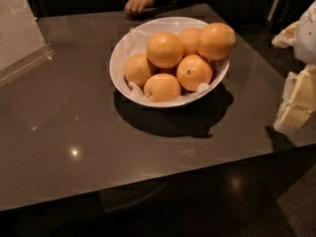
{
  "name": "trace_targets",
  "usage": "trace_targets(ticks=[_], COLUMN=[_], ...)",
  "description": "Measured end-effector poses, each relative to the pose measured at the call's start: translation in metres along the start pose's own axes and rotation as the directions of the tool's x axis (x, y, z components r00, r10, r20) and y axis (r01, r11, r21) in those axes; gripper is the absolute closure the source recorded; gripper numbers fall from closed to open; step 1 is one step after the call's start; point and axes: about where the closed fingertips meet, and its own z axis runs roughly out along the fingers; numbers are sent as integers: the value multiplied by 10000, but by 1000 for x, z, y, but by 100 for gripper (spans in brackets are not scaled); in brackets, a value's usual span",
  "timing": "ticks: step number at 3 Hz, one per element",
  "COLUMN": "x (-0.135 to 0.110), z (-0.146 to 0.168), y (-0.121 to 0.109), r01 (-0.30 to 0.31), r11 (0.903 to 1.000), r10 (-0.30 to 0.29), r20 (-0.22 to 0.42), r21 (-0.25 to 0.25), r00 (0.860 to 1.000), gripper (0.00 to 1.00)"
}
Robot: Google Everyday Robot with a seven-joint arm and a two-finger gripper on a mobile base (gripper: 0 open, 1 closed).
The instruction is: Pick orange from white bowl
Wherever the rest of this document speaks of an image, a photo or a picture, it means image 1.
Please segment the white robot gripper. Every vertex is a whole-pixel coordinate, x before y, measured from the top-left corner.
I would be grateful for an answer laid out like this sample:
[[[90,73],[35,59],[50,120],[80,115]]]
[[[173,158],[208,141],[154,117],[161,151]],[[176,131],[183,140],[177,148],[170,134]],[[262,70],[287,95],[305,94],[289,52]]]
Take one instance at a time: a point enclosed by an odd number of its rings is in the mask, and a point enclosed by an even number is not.
[[[272,40],[280,48],[293,47],[294,57],[307,65],[285,79],[282,103],[274,129],[280,133],[299,130],[316,111],[316,0],[296,21]]]

